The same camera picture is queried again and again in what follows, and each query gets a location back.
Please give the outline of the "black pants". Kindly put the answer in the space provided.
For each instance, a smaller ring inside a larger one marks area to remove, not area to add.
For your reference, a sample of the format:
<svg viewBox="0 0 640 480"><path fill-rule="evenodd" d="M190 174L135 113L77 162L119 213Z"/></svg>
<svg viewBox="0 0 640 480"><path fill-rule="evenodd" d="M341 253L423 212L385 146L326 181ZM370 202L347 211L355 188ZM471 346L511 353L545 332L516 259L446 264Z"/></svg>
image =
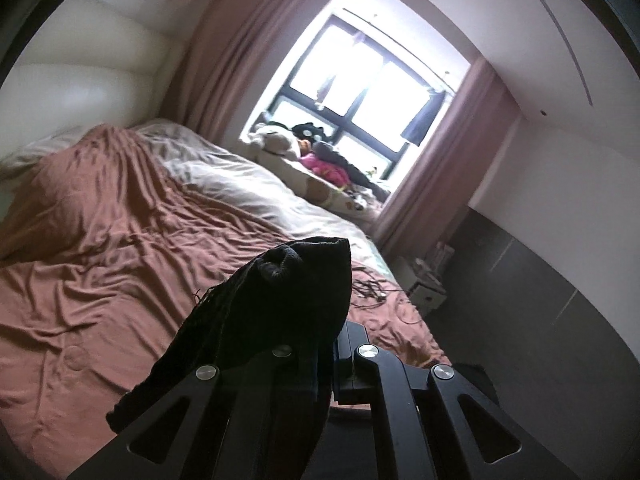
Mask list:
<svg viewBox="0 0 640 480"><path fill-rule="evenodd" d="M120 434L201 366L233 370L287 346L319 352L321 437L331 399L333 345L350 296L348 240L311 237L263 252L205 293L149 376L107 414L108 426Z"/></svg>

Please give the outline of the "white bedside cabinet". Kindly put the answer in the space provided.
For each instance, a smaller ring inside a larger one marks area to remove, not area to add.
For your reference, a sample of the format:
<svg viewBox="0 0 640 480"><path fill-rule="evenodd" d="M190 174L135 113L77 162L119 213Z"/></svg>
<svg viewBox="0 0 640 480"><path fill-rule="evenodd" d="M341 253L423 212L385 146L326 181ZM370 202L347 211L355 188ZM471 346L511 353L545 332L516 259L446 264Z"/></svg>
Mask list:
<svg viewBox="0 0 640 480"><path fill-rule="evenodd" d="M442 276L453 255L454 248L438 242L424 258L399 257L392 265L397 283L420 315L428 315L446 301Z"/></svg>

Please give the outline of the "brown bed blanket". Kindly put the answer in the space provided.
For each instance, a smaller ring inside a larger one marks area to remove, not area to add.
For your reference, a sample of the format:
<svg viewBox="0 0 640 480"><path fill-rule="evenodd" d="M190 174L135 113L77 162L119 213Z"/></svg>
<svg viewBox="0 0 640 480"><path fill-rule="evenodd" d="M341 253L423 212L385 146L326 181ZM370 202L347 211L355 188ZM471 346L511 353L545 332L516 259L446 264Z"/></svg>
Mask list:
<svg viewBox="0 0 640 480"><path fill-rule="evenodd" d="M1 223L1 446L61 479L111 439L106 413L149 373L196 297L284 240L363 234L253 193L259 168L186 130L99 126L32 156Z"/></svg>

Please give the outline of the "beige bed sheet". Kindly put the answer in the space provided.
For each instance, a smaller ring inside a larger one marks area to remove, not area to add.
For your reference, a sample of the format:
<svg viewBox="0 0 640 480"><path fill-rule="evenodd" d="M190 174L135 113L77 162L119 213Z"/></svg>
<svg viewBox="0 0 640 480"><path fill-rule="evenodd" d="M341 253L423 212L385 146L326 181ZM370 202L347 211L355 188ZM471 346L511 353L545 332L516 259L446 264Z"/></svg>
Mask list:
<svg viewBox="0 0 640 480"><path fill-rule="evenodd" d="M352 271L390 268L364 233L277 177L186 127L76 127L1 163L14 194L1 217L1 265L50 278L192 290L221 282L285 242L348 240Z"/></svg>

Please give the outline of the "plush toy on windowsill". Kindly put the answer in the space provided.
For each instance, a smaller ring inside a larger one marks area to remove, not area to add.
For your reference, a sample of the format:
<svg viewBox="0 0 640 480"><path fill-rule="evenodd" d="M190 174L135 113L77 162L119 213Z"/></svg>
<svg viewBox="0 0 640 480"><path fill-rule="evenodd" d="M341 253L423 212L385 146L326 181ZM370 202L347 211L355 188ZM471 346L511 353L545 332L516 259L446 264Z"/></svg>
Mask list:
<svg viewBox="0 0 640 480"><path fill-rule="evenodd" d="M331 144L302 125L292 131L264 124L243 133L243 155L275 174L296 195L337 214L360 214L380 208L390 196Z"/></svg>

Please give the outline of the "dark cloth hanging at window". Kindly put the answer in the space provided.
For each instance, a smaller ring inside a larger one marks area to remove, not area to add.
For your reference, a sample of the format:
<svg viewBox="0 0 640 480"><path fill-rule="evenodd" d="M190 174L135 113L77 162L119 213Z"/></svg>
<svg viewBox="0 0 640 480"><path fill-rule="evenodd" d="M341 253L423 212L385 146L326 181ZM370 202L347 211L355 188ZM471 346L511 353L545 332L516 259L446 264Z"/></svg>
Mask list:
<svg viewBox="0 0 640 480"><path fill-rule="evenodd" d="M419 146L442 108L446 96L446 91L431 92L427 102L416 113L416 116L410 120L408 126L401 133L401 137L405 141Z"/></svg>

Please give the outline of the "pink curtain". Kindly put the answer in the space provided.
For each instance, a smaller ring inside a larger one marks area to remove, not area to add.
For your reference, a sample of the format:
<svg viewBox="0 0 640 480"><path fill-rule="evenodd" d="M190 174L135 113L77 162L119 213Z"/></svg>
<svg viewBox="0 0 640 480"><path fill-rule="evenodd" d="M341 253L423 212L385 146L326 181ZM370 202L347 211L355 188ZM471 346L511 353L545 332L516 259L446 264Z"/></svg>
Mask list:
<svg viewBox="0 0 640 480"><path fill-rule="evenodd" d="M221 143L247 99L270 79L329 0L210 0L160 106L160 116ZM457 229L506 137L522 117L484 59L465 75L444 118L390 196L370 235L380 253L423 256Z"/></svg>

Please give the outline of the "white padded headboard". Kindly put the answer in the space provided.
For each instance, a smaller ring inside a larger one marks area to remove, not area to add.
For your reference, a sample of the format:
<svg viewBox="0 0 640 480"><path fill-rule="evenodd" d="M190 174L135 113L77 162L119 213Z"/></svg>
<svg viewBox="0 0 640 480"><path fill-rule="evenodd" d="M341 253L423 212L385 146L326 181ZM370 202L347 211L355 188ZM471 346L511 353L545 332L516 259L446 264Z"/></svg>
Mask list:
<svg viewBox="0 0 640 480"><path fill-rule="evenodd" d="M99 0L65 0L1 85L1 153L73 127L154 118L183 44Z"/></svg>

